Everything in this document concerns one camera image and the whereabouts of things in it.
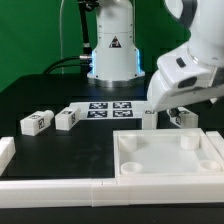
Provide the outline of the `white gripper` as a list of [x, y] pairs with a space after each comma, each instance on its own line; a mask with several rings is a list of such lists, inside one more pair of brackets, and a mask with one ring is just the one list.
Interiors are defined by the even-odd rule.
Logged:
[[195, 104], [206, 100], [210, 100], [212, 104], [215, 104], [221, 100], [223, 96], [224, 84], [211, 88], [177, 90], [168, 85], [159, 71], [152, 76], [147, 91], [147, 101], [150, 109], [156, 112], [170, 109], [169, 114], [171, 117], [179, 116], [180, 111], [176, 107]]

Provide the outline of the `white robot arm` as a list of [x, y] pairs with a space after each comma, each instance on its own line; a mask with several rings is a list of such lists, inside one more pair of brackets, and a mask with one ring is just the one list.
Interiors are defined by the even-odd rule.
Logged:
[[[158, 58], [147, 91], [150, 108], [159, 112], [224, 96], [224, 0], [164, 0], [164, 5], [191, 36]], [[143, 79], [130, 1], [99, 0], [96, 17], [98, 43], [88, 80], [124, 87]]]

